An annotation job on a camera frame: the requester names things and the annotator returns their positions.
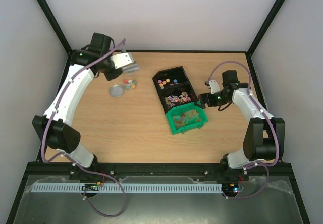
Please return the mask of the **metal scoop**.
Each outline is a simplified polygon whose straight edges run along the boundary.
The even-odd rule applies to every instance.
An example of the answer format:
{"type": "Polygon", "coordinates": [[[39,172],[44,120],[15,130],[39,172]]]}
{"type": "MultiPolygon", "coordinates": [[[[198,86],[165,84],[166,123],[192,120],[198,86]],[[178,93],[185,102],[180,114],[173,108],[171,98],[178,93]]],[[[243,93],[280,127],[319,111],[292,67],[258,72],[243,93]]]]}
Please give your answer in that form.
{"type": "Polygon", "coordinates": [[[122,67],[123,72],[135,72],[135,71],[139,71],[139,70],[140,70],[140,66],[138,63],[131,63],[129,65],[122,67]]]}

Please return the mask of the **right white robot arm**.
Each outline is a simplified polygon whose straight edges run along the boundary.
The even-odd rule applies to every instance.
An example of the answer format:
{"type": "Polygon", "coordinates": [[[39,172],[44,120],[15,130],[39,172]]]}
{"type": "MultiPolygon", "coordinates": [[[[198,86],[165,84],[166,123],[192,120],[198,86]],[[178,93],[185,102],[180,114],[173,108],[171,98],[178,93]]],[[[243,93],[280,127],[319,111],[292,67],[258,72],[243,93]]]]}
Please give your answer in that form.
{"type": "Polygon", "coordinates": [[[200,108],[234,104],[248,122],[242,149],[223,156],[221,176],[229,180],[238,173],[238,169],[275,166],[283,153],[285,121],[274,117],[260,104],[250,83],[241,83],[235,70],[223,72],[222,80],[220,86],[217,81],[208,79],[205,84],[210,92],[200,94],[195,102],[200,108]]]}

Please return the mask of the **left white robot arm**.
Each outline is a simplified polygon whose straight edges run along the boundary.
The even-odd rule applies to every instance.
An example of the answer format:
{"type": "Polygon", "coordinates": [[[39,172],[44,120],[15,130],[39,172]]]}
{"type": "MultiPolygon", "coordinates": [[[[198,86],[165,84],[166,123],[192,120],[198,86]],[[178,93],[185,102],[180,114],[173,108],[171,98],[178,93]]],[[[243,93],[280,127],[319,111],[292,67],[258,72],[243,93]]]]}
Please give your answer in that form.
{"type": "Polygon", "coordinates": [[[110,81],[133,63],[128,54],[120,62],[114,59],[114,52],[124,49],[125,44],[126,39],[115,44],[111,37],[93,33],[90,44],[69,56],[67,75],[55,99],[43,115],[35,115],[32,120],[41,141],[42,162],[50,163],[61,156],[83,169],[95,167],[97,158],[81,143],[81,134],[72,127],[72,121],[85,89],[96,76],[103,73],[110,81]]]}

